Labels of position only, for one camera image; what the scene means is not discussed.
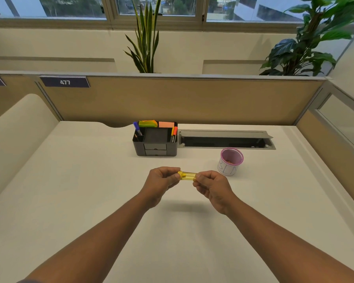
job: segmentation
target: yellow tube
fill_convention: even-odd
[[[179,173],[180,175],[180,180],[191,180],[191,181],[195,180],[196,173],[189,173],[183,171],[178,171],[177,173]]]

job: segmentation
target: person's left hand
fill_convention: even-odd
[[[148,177],[139,195],[144,196],[149,203],[149,207],[155,207],[161,200],[165,192],[177,185],[180,181],[180,171],[177,167],[159,167],[149,171]]]

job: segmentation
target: blue marker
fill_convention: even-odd
[[[142,132],[140,131],[140,128],[139,128],[138,123],[137,123],[137,122],[134,122],[133,124],[134,124],[134,126],[135,126],[135,131],[136,131],[136,133],[137,133],[139,136],[142,136]]]

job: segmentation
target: potted plant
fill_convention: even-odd
[[[269,67],[260,75],[317,76],[324,61],[332,66],[336,60],[330,53],[316,52],[321,41],[351,39],[351,33],[340,29],[354,23],[354,0],[302,0],[301,4],[287,9],[303,14],[303,26],[297,28],[296,39],[284,39],[271,50],[261,68]]]
[[[140,15],[138,15],[134,0],[132,4],[134,6],[136,15],[136,25],[135,34],[137,37],[138,46],[126,35],[127,39],[131,42],[134,47],[134,51],[129,52],[124,51],[128,56],[130,56],[137,69],[140,73],[153,73],[154,72],[154,56],[159,43],[159,30],[156,33],[156,21],[159,12],[161,0],[157,0],[155,13],[152,12],[152,4],[146,4],[146,10],[143,14],[142,5],[140,5]]]

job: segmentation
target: pink cup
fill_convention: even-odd
[[[224,176],[233,176],[237,167],[244,161],[244,155],[236,148],[224,148],[220,152],[218,171]]]

